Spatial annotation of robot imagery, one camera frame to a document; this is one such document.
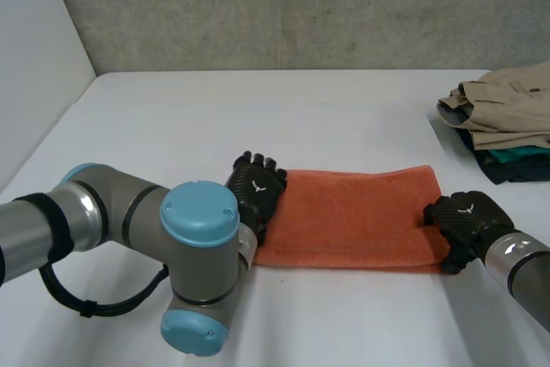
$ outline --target white tabletop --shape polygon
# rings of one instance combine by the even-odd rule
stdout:
[[[429,164],[444,193],[479,189],[520,229],[550,243],[547,184],[494,186],[437,98],[482,70],[124,73],[102,76],[59,121],[0,202],[49,191],[82,162],[174,187],[225,182],[244,150],[282,168],[378,173]],[[66,287],[110,303],[141,290],[159,263],[108,243],[56,265]],[[459,276],[255,267],[222,352],[196,358],[159,334],[168,282],[128,315],[84,319],[37,272],[0,289],[0,365],[257,367],[540,366],[550,335],[486,274]]]

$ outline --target khaki garment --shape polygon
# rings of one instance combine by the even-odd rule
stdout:
[[[437,111],[446,124],[468,129],[476,150],[550,148],[550,62],[461,83]]]

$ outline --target gray robot arm segment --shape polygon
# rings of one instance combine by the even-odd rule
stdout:
[[[523,232],[498,238],[485,257],[487,271],[550,332],[550,248]]]
[[[228,188],[199,181],[168,190],[92,164],[40,197],[56,205],[74,250],[115,241],[168,266],[174,295],[161,333],[171,346],[199,356],[222,349],[257,247]],[[4,281],[52,263],[56,234],[46,215],[26,200],[0,205]]]

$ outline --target gray wall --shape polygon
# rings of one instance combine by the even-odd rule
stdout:
[[[65,0],[99,74],[479,68],[550,58],[550,0]]]

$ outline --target black cable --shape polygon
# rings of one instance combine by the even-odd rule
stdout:
[[[88,318],[94,315],[98,317],[116,317],[117,315],[129,313],[150,296],[161,281],[168,276],[168,267],[162,265],[162,270],[157,273],[149,285],[135,296],[120,303],[98,304],[95,301],[83,301],[68,292],[59,282],[51,264],[46,264],[39,271],[44,285],[58,303],[78,311],[81,316]]]

